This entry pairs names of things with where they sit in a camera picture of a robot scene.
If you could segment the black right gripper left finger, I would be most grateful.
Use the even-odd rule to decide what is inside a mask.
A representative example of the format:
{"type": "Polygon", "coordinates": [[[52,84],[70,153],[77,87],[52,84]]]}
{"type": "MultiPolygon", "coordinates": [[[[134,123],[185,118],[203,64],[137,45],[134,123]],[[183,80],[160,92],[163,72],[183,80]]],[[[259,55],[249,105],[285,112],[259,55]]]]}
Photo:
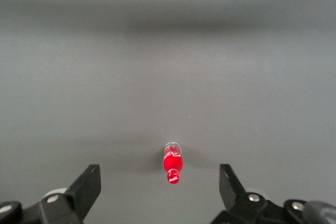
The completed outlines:
{"type": "Polygon", "coordinates": [[[69,187],[48,192],[28,208],[19,201],[2,202],[1,223],[83,223],[100,192],[100,166],[89,165],[69,187]]]}

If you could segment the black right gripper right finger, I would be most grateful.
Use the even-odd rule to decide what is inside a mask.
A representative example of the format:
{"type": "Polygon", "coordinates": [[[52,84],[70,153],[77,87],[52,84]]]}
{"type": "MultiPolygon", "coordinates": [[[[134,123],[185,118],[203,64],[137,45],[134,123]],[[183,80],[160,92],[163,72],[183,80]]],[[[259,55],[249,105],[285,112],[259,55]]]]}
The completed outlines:
{"type": "Polygon", "coordinates": [[[246,191],[229,164],[219,166],[219,193],[225,210],[212,223],[306,223],[304,200],[289,199],[278,206],[257,192],[246,191]]]}

